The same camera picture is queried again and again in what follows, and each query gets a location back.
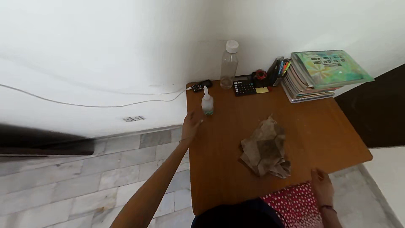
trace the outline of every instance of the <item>gray tiled floor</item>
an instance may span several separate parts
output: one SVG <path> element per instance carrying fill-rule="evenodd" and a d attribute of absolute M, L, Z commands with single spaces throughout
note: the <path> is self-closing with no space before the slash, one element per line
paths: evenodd
<path fill-rule="evenodd" d="M 92 156 L 2 163 L 0 228 L 107 228 L 180 139 L 178 128 L 99 140 Z M 190 227 L 188 158 L 186 153 L 149 227 Z M 330 176 L 345 227 L 393 227 L 358 167 Z"/>

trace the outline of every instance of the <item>plastic water bottle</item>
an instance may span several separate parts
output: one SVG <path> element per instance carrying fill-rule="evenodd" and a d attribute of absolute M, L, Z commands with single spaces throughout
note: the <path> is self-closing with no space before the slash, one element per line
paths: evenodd
<path fill-rule="evenodd" d="M 222 55 L 221 63 L 221 87 L 229 89 L 233 85 L 236 69 L 238 68 L 238 52 L 239 44 L 236 41 L 230 40 L 226 42 L 226 50 Z"/>

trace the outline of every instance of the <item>stack of books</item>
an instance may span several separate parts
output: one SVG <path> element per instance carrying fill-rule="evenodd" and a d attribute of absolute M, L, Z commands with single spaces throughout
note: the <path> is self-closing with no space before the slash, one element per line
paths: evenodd
<path fill-rule="evenodd" d="M 333 97 L 344 85 L 374 81 L 345 51 L 293 52 L 281 85 L 291 103 Z"/>

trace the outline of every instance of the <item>wooden table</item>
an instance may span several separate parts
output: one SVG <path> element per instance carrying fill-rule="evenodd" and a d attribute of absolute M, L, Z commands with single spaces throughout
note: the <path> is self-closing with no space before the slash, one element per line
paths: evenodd
<path fill-rule="evenodd" d="M 281 86 L 236 97 L 232 89 L 222 89 L 219 81 L 213 81 L 209 93 L 214 97 L 214 114 L 204 116 L 204 93 L 187 91 L 188 112 L 195 110 L 204 119 L 190 146 L 195 215 L 310 180 L 314 167 L 331 173 L 373 158 L 333 98 L 291 104 Z M 286 179 L 271 174 L 259 178 L 238 161 L 241 140 L 270 115 L 286 131 L 284 148 L 291 161 L 291 176 Z"/>

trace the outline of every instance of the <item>red polka dot cloth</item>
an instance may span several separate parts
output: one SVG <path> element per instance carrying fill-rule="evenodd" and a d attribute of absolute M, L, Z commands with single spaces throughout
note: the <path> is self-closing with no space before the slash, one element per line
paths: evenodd
<path fill-rule="evenodd" d="M 261 199 L 277 211 L 286 228 L 323 227 L 309 181 L 273 192 Z"/>

